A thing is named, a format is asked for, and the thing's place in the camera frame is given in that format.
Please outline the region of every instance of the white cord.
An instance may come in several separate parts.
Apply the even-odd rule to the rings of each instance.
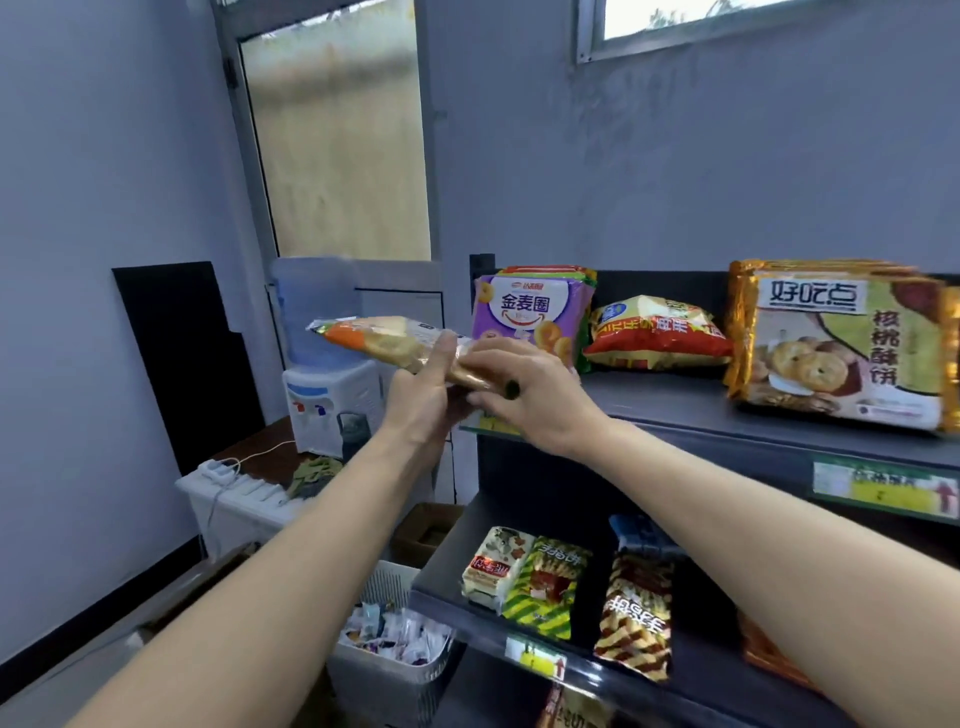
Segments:
[[[204,534],[206,534],[206,538],[207,538],[207,539],[209,539],[210,541],[213,542],[213,547],[214,547],[214,552],[213,552],[213,553],[210,553],[209,550],[208,550],[208,551],[207,551],[207,554],[206,554],[207,558],[211,559],[211,561],[217,561],[217,560],[220,558],[220,556],[222,555],[222,554],[220,553],[220,551],[221,551],[221,549],[220,549],[220,539],[218,539],[218,538],[216,537],[216,535],[213,533],[213,529],[210,527],[210,526],[213,524],[213,513],[214,513],[214,511],[217,509],[217,503],[220,502],[220,496],[222,496],[222,495],[224,494],[224,491],[227,491],[227,490],[229,490],[230,488],[232,488],[234,485],[236,485],[237,479],[240,477],[240,466],[241,466],[243,463],[246,463],[248,460],[250,460],[250,459],[253,458],[253,457],[259,457],[260,455],[266,455],[268,452],[273,452],[273,451],[274,451],[275,449],[277,449],[277,448],[280,448],[280,447],[282,447],[282,446],[284,446],[284,445],[293,445],[293,444],[296,443],[296,442],[297,442],[296,440],[284,440],[282,443],[277,443],[277,444],[274,445],[272,448],[270,448],[270,449],[265,449],[263,452],[255,452],[253,455],[247,455],[247,457],[243,458],[242,460],[238,460],[238,459],[235,458],[235,457],[228,457],[228,458],[224,458],[223,460],[220,461],[220,462],[222,462],[224,465],[226,465],[228,461],[232,460],[232,461],[235,463],[235,465],[232,466],[232,467],[233,467],[233,479],[231,480],[231,482],[230,482],[229,484],[224,485],[224,486],[221,486],[220,490],[217,491],[217,495],[213,497],[213,502],[210,503],[210,513],[207,514],[207,517],[206,517],[206,528],[204,529]]]

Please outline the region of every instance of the finger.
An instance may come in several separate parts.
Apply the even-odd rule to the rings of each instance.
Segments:
[[[453,366],[457,355],[457,334],[453,331],[441,331],[440,337],[433,345],[430,358],[417,376],[421,376],[434,384],[443,384],[446,373]]]
[[[471,350],[460,357],[460,363],[469,369],[488,372],[500,381],[513,379],[519,382],[522,387],[529,365],[529,357],[493,349],[483,352]]]
[[[472,352],[510,352],[520,356],[533,356],[540,350],[529,341],[496,336],[493,339],[480,339],[470,346]]]
[[[477,409],[506,420],[513,426],[516,426],[516,417],[519,414],[519,403],[516,401],[505,400],[500,395],[493,392],[470,392],[467,395],[467,401]]]

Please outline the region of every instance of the green striped package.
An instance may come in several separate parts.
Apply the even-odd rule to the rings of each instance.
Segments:
[[[501,614],[546,637],[569,640],[577,580],[591,555],[585,548],[538,536]]]

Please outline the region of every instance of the gray wall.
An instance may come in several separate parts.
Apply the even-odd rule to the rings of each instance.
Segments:
[[[211,32],[182,0],[0,9],[0,661],[196,531],[110,268],[213,260],[269,380]]]
[[[423,0],[446,323],[468,256],[722,270],[883,256],[960,271],[960,3],[576,66],[575,0]],[[473,437],[454,434],[457,490]]]

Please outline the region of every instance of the black panel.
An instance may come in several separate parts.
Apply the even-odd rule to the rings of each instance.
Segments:
[[[164,556],[50,634],[0,665],[0,704],[110,628],[203,560],[200,536]]]
[[[264,427],[243,336],[213,266],[114,268],[181,474]]]

